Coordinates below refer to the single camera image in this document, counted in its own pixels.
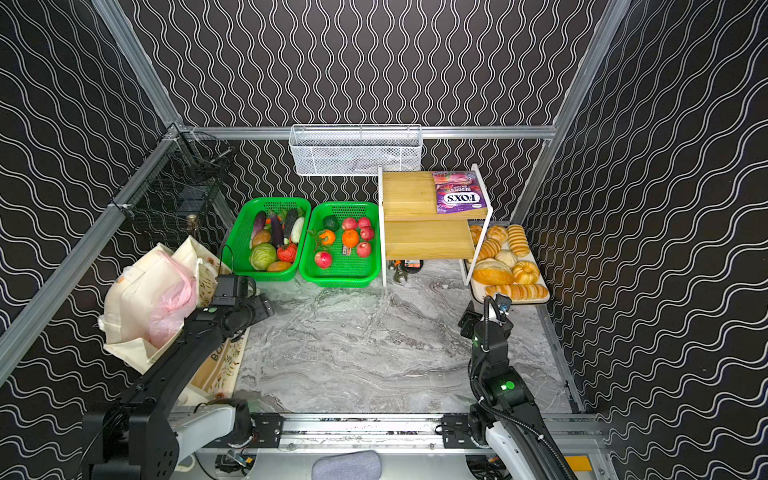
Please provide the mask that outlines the pink plastic grocery bag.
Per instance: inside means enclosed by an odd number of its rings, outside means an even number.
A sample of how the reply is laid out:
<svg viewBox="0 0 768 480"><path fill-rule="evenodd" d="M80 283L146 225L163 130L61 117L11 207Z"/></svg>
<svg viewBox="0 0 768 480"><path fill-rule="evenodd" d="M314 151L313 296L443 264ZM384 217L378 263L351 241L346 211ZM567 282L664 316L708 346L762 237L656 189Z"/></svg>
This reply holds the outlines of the pink plastic grocery bag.
<svg viewBox="0 0 768 480"><path fill-rule="evenodd" d="M162 271L151 277L158 281L149 323L150 343L162 348L184 324L197 306L198 282L195 274L168 254L160 253Z"/></svg>

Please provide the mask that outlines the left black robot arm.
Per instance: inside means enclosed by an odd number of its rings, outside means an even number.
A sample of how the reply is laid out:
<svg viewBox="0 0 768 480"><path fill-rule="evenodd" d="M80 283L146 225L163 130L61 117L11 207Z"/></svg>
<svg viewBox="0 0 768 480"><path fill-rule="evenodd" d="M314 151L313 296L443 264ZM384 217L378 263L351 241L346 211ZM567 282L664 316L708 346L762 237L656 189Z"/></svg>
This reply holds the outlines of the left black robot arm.
<svg viewBox="0 0 768 480"><path fill-rule="evenodd" d="M84 415L82 477L168 479L181 461L214 441L249 444L254 427L244 401L207 404L176 423L169 415L212 353L272 314L268 299L258 293L252 278L220 276L210 305L185 318L178 337L160 359L117 400Z"/></svg>

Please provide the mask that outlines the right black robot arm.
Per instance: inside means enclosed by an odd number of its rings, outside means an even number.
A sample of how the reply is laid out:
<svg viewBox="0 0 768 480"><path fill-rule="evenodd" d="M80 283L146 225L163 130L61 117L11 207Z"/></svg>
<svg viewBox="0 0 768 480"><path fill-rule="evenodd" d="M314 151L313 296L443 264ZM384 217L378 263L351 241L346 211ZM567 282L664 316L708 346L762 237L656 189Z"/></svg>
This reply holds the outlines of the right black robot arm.
<svg viewBox="0 0 768 480"><path fill-rule="evenodd" d="M500 293L472 306L461 321L471 341L467 373L475 403L468 421L471 438L489 447L513 479L573 479L575 474L545 426L533 393L509 359L511 299Z"/></svg>

